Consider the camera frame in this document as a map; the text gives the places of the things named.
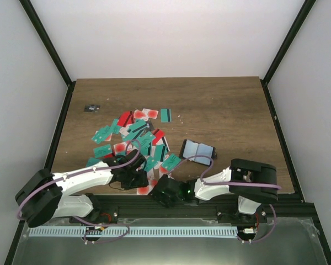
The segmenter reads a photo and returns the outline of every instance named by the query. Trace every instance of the green card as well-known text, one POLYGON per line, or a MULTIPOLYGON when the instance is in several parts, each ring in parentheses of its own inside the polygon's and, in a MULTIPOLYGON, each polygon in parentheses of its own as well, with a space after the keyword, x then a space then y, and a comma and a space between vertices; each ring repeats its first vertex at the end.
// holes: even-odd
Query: green card
POLYGON ((97 147, 93 149, 93 152, 94 152, 94 157, 98 158, 113 153, 113 150, 111 149, 111 145, 103 145, 101 147, 97 147))
POLYGON ((162 164, 168 172, 171 171, 177 164, 181 162, 181 159, 175 154, 171 154, 162 164))
POLYGON ((97 158, 94 158, 94 157, 90 157, 88 162, 87 162, 87 165, 86 167, 90 167, 90 166, 93 166, 97 163, 99 163, 101 160, 100 159, 97 159, 97 158))

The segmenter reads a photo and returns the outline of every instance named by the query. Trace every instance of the wooden table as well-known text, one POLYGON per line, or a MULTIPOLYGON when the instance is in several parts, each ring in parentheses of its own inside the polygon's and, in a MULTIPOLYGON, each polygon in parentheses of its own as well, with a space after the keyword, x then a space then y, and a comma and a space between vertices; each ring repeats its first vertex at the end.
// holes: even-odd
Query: wooden table
MULTIPOLYGON (((160 113, 152 120, 155 128, 165 132, 171 153, 179 155, 184 139, 216 148, 218 159, 207 176, 229 166, 231 159, 243 158, 276 166, 280 192, 294 192, 258 77, 79 79, 52 172, 85 167, 98 146, 91 140, 95 132, 123 112, 143 108, 172 110, 171 123, 161 123, 160 113), (84 112, 86 104, 100 105, 100 109, 84 112)), ((121 136, 113 135, 110 143, 119 142, 121 136)), ((205 169, 204 165, 186 162, 173 177, 187 181, 205 169)), ((135 189, 120 191, 108 186, 89 192, 136 194, 135 189)))

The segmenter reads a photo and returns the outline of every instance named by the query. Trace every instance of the purple cable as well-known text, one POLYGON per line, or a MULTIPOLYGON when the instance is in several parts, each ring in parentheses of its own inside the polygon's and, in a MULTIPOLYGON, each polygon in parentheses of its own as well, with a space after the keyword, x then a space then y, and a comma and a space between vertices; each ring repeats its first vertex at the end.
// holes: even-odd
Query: purple cable
POLYGON ((274 214, 274 223, 273 223, 273 225, 272 225, 272 228, 271 228, 271 230, 265 235, 265 236, 263 236, 262 238, 259 238, 259 239, 257 239, 257 240, 252 240, 251 242, 250 241, 246 241, 246 240, 242 240, 239 236, 237 236, 237 238, 240 240, 240 241, 242 241, 242 242, 247 242, 247 243, 258 243, 258 242, 260 242, 260 241, 262 241, 262 240, 264 240, 264 239, 267 239, 271 234, 272 234, 272 232, 274 231, 274 229, 275 229, 275 227, 276 227, 276 221, 277 221, 277 218, 276 218, 276 212, 275 212, 275 209, 274 209, 274 207, 272 206, 272 204, 269 204, 269 206, 271 207, 271 210, 272 210, 272 213, 274 214))
POLYGON ((195 158, 195 157, 204 157, 204 158, 208 158, 211 161, 211 164, 209 165, 209 167, 203 171, 203 173, 200 175, 200 180, 201 182, 203 182, 204 185, 207 186, 223 186, 223 185, 228 185, 228 186, 246 186, 246 187, 259 187, 259 188, 274 188, 274 189, 281 189, 282 187, 279 185, 274 185, 274 184, 266 184, 266 183, 250 183, 250 182, 205 182, 203 177, 204 175, 211 170, 211 168, 213 167, 213 159, 209 156, 204 156, 204 155, 195 155, 195 156, 189 156, 187 157, 185 160, 182 160, 179 164, 177 164, 171 171, 169 171, 169 173, 171 173, 173 170, 175 170, 177 167, 179 167, 181 164, 185 163, 187 160, 191 159, 191 158, 195 158))
MULTIPOLYGON (((138 149, 137 149, 137 153, 136 155, 130 159, 130 161, 124 163, 124 164, 121 164, 121 165, 117 165, 117 166, 112 166, 112 167, 99 167, 99 168, 96 168, 95 170, 96 171, 100 171, 100 170, 107 170, 107 169, 117 169, 117 168, 121 168, 121 167, 125 167, 131 163, 133 163, 133 161, 135 159, 137 159, 137 156, 140 154, 140 150, 141 150, 141 143, 138 141, 138 140, 131 140, 129 141, 129 143, 126 145, 126 150, 128 148, 128 146, 131 144, 131 142, 136 142, 138 144, 138 149)), ((88 173, 88 172, 93 172, 93 168, 90 168, 90 169, 85 169, 84 171, 80 171, 80 172, 76 172, 76 173, 72 173, 72 174, 69 174, 67 175, 66 179, 69 179, 69 178, 72 178, 72 177, 75 177, 75 176, 79 176, 81 174, 85 174, 85 173, 88 173)), ((38 192, 40 192, 41 190, 45 189, 46 187, 49 187, 50 185, 53 185, 54 183, 57 183, 59 181, 63 181, 64 178, 57 178, 57 179, 53 179, 52 181, 49 181, 45 184, 43 184, 42 186, 40 186, 38 189, 35 189, 32 193, 30 193, 24 200, 23 202, 18 206, 18 210, 17 210, 17 213, 16 213, 16 217, 17 219, 19 220, 25 220, 24 218, 22 218, 20 216, 20 213, 21 213, 21 210, 22 208, 24 207, 24 205, 34 196, 36 195, 38 192)))

